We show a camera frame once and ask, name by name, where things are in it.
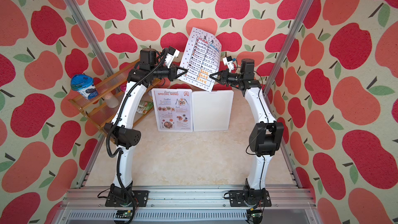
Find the white dotted menu sheet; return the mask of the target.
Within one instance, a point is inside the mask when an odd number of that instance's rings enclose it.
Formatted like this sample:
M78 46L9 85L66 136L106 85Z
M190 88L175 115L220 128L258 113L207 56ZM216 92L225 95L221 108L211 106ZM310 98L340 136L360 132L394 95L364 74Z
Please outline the white dotted menu sheet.
M211 92L215 81L210 75L219 71L222 45L211 33L192 28L180 67L188 72L179 80Z

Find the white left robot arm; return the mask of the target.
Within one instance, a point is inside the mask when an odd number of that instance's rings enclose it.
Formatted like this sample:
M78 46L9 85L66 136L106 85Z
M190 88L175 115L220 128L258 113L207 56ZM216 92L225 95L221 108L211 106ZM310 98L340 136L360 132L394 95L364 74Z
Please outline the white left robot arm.
M133 129L138 105L154 79L167 78L173 81L188 72L173 65L179 55L173 47L161 52L146 48L140 51L140 60L129 71L126 91L119 109L110 123L104 125L106 150L111 158L117 157L116 176L110 187L110 198L121 200L123 205L135 203L132 193L131 166L135 146L141 132Z

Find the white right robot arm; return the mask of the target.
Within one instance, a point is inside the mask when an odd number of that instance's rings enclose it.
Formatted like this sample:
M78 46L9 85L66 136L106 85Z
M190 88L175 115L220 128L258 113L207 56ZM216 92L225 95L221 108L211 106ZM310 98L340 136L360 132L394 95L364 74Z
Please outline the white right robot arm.
M271 200L265 189L265 177L271 159L280 149L284 125L278 122L266 105L262 85L255 79L255 62L243 59L239 73L229 69L210 75L221 85L240 90L248 102L256 121L249 136L246 153L253 158L248 178L242 190L231 190L224 196L232 207L270 207Z

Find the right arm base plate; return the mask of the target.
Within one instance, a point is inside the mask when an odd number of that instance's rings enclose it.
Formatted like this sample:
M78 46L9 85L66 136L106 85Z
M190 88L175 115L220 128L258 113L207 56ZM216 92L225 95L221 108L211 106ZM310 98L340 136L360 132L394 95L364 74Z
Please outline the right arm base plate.
M249 191L231 190L228 192L228 200L231 207L272 206L269 192L265 189Z

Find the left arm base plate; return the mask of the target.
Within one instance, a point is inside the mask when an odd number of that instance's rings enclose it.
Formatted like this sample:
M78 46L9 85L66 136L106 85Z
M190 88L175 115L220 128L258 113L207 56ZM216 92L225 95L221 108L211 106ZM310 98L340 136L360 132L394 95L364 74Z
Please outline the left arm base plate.
M148 201L149 191L134 190L132 191L134 202L138 207L146 207ZM114 193L110 192L105 202L106 207L133 207L132 200L128 199L124 192Z

